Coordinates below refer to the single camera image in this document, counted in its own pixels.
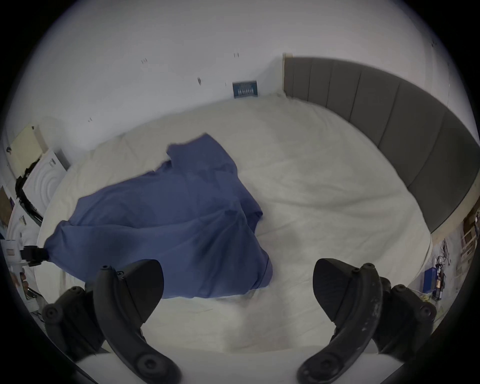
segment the wrinkled fabric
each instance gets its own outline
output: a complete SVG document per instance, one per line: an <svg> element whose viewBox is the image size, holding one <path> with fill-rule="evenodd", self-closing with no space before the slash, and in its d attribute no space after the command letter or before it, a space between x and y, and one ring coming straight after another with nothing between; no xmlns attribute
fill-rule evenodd
<svg viewBox="0 0 480 384"><path fill-rule="evenodd" d="M82 281L101 266L155 259L164 298L221 297L268 285L272 265L255 237L262 211L230 156L205 134L167 149L156 171L78 200L47 241L50 260Z"/></svg>

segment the blue box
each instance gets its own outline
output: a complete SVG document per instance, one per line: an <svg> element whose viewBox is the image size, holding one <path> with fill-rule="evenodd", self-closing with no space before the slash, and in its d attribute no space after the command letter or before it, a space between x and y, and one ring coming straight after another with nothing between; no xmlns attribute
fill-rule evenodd
<svg viewBox="0 0 480 384"><path fill-rule="evenodd" d="M258 96L257 82L256 81L245 81L240 83L232 83L233 86L233 97L247 97L247 96Z"/></svg>
<svg viewBox="0 0 480 384"><path fill-rule="evenodd" d="M432 267L423 273L423 293L430 293L437 283L437 268Z"/></svg>

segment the white wall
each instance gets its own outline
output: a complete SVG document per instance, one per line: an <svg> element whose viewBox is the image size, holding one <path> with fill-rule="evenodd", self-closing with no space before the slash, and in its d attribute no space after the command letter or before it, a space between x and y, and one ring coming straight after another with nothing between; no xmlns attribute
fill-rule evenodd
<svg viewBox="0 0 480 384"><path fill-rule="evenodd" d="M7 141L39 124L47 144L73 162L139 124L232 97L233 81L257 80L259 94L280 89L288 52L405 78L448 105L480 143L448 55L414 19L386 0L83 1L33 55Z"/></svg>

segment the upholstered headboard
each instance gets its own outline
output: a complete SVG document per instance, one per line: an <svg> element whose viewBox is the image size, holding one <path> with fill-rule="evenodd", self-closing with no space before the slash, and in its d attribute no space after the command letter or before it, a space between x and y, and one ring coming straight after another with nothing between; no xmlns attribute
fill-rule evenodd
<svg viewBox="0 0 480 384"><path fill-rule="evenodd" d="M335 112L374 142L417 199L431 232L476 180L480 147L446 106L408 81L350 61L286 57L284 91Z"/></svg>

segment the bed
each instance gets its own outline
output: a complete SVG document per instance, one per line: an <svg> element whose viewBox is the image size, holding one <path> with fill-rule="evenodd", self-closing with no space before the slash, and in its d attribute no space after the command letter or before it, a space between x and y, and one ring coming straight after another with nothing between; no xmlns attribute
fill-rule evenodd
<svg viewBox="0 0 480 384"><path fill-rule="evenodd" d="M142 327L146 340L221 352L328 344L334 325L313 296L315 262L371 262L392 285L409 284L431 232L471 193L479 149L432 96L373 68L287 58L284 91L163 117L99 145L59 184L37 245L80 197L156 169L169 143L209 133L264 212L256 236L274 277L243 296L162 300ZM436 193L439 175L455 186ZM35 275L49 302L83 285L52 263Z"/></svg>

